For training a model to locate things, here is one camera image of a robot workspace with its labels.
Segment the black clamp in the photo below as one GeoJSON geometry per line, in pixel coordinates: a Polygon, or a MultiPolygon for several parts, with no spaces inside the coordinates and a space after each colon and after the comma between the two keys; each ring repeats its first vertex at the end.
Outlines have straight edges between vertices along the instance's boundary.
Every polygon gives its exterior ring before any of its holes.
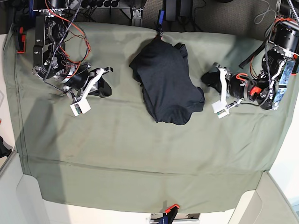
{"type": "Polygon", "coordinates": [[[26,52],[26,35],[24,34],[24,27],[15,26],[14,42],[17,53],[24,54],[26,52]]]}
{"type": "Polygon", "coordinates": [[[170,208],[166,209],[165,211],[166,214],[163,215],[163,217],[159,220],[158,224],[172,224],[172,222],[174,221],[178,213],[178,209],[179,209],[178,204],[174,204],[170,208]]]}
{"type": "MultiPolygon", "coordinates": [[[[104,70],[105,70],[104,74],[106,74],[108,72],[113,72],[113,68],[111,68],[111,67],[104,68],[104,70]]],[[[106,97],[110,97],[112,95],[112,90],[111,90],[110,85],[103,79],[103,77],[101,77],[98,81],[98,89],[94,92],[90,92],[89,95],[106,98],[106,97]]]]}

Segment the black device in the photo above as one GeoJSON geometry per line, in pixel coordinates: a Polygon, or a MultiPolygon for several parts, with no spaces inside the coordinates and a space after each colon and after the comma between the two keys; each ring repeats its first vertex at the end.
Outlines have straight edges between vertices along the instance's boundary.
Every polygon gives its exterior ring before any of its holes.
{"type": "Polygon", "coordinates": [[[118,3],[120,2],[120,0],[114,0],[111,2],[111,7],[115,8],[118,6],[118,3]]]}
{"type": "MultiPolygon", "coordinates": [[[[292,3],[295,7],[295,10],[297,13],[299,13],[299,1],[298,0],[292,0],[292,3]]],[[[277,1],[277,13],[278,14],[281,14],[281,15],[284,15],[284,16],[288,16],[290,17],[291,14],[292,14],[292,10],[287,2],[287,0],[279,0],[277,1]]]]}
{"type": "Polygon", "coordinates": [[[83,0],[81,7],[82,8],[87,8],[91,4],[92,0],[83,0]]]}
{"type": "MultiPolygon", "coordinates": [[[[67,9],[69,0],[49,0],[49,3],[56,9],[67,9]]],[[[33,1],[33,10],[47,10],[44,0],[34,0],[33,1]]]]}
{"type": "Polygon", "coordinates": [[[177,213],[178,213],[179,205],[174,204],[170,208],[168,208],[165,213],[163,213],[163,217],[158,219],[158,224],[172,224],[177,213]]]}
{"type": "Polygon", "coordinates": [[[192,17],[193,0],[178,0],[178,16],[192,17]]]}
{"type": "Polygon", "coordinates": [[[97,7],[102,7],[104,5],[105,0],[98,0],[97,1],[97,7]]]}
{"type": "Polygon", "coordinates": [[[164,0],[164,11],[166,21],[177,20],[177,0],[164,0]]]}
{"type": "Polygon", "coordinates": [[[104,6],[105,6],[105,7],[110,7],[110,6],[111,6],[111,0],[106,0],[106,1],[104,2],[104,6]]]}

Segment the blue clamp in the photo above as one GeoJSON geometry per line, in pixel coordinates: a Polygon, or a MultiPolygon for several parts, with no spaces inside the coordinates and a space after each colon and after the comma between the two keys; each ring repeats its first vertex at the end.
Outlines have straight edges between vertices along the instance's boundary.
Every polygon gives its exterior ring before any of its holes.
{"type": "Polygon", "coordinates": [[[162,36],[163,36],[162,23],[163,23],[164,14],[165,14],[164,10],[159,11],[159,16],[158,16],[158,21],[157,21],[157,32],[158,32],[158,36],[160,38],[162,38],[162,36]]]}

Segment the metal bracket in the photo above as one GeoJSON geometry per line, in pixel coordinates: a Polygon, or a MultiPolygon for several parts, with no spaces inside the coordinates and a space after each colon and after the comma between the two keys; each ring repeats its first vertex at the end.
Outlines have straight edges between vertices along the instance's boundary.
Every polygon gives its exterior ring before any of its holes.
{"type": "Polygon", "coordinates": [[[73,111],[75,116],[78,116],[82,113],[88,112],[91,107],[86,99],[88,94],[93,90],[93,87],[95,84],[100,80],[102,75],[113,72],[113,69],[108,67],[105,69],[97,69],[95,76],[89,81],[84,91],[80,94],[79,97],[75,97],[75,95],[72,93],[72,90],[70,89],[66,95],[73,100],[73,103],[71,104],[71,110],[73,111]]]}
{"type": "Polygon", "coordinates": [[[122,8],[121,10],[129,19],[132,19],[132,14],[131,14],[130,8],[122,8]]]}
{"type": "Polygon", "coordinates": [[[132,0],[135,8],[144,8],[147,0],[132,0]]]}
{"type": "Polygon", "coordinates": [[[132,26],[142,27],[143,8],[132,8],[132,26]]]}
{"type": "Polygon", "coordinates": [[[285,92],[287,90],[287,84],[289,82],[289,79],[290,79],[290,76],[291,76],[294,66],[295,66],[295,61],[293,61],[293,60],[287,61],[285,69],[284,69],[282,76],[279,80],[277,93],[273,100],[272,107],[274,110],[278,109],[279,103],[285,95],[285,92]]]}

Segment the floor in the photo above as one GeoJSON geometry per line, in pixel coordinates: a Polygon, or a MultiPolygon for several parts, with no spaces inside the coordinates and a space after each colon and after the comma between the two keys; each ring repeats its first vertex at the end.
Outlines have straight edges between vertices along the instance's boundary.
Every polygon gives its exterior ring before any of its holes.
{"type": "MultiPolygon", "coordinates": [[[[13,135],[13,127],[11,124],[8,100],[6,97],[6,85],[4,82],[3,72],[2,72],[2,49],[6,35],[0,35],[0,95],[2,100],[0,100],[0,136],[3,138],[4,146],[8,149],[12,149],[15,143],[13,135]]],[[[0,158],[0,167],[3,165],[7,158],[0,158]]]]}
{"type": "MultiPolygon", "coordinates": [[[[277,0],[267,0],[270,9],[276,8],[277,0]]],[[[147,0],[143,12],[143,26],[155,29],[158,12],[162,9],[163,0],[147,0]]],[[[258,40],[264,39],[265,30],[274,20],[274,13],[268,12],[258,25],[254,18],[267,11],[268,4],[262,0],[233,0],[230,3],[219,3],[215,0],[193,0],[193,18],[204,32],[225,33],[247,36],[258,40]]],[[[92,15],[97,22],[130,25],[130,20],[119,9],[97,9],[92,15]]],[[[86,21],[83,16],[78,21],[86,21]]],[[[193,31],[191,24],[186,26],[188,32],[193,31]]],[[[178,22],[164,23],[164,31],[183,32],[178,22]]]]}

